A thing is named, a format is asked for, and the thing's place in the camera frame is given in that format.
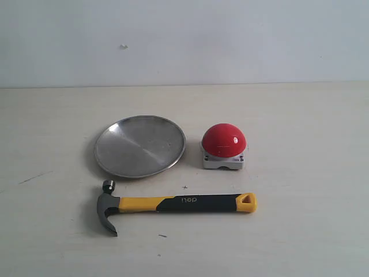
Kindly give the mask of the red dome push button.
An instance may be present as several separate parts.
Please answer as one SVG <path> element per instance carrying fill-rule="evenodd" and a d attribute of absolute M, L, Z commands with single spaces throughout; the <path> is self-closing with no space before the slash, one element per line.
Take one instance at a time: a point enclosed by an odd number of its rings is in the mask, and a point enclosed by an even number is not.
<path fill-rule="evenodd" d="M 203 167 L 241 170 L 247 146 L 246 136 L 237 126 L 229 123 L 213 125 L 201 140 Z"/>

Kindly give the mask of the yellow black claw hammer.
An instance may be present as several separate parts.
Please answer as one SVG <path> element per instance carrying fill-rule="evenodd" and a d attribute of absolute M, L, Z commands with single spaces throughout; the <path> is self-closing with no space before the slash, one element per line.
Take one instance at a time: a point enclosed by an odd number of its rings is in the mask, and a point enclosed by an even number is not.
<path fill-rule="evenodd" d="M 132 212 L 244 212 L 257 210 L 257 198 L 253 193 L 207 194 L 165 197 L 116 197 L 115 182 L 105 180 L 102 194 L 97 198 L 97 215 L 101 225 L 113 236 L 118 232 L 108 217 Z"/>

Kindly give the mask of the round steel plate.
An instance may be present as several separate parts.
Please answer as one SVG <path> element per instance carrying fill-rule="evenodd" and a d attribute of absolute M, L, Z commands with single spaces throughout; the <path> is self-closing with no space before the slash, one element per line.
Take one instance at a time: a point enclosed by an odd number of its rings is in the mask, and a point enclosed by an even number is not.
<path fill-rule="evenodd" d="M 93 153 L 105 172 L 137 179 L 171 168 L 185 149 L 185 134 L 176 123 L 155 115 L 136 115 L 104 130 Z"/>

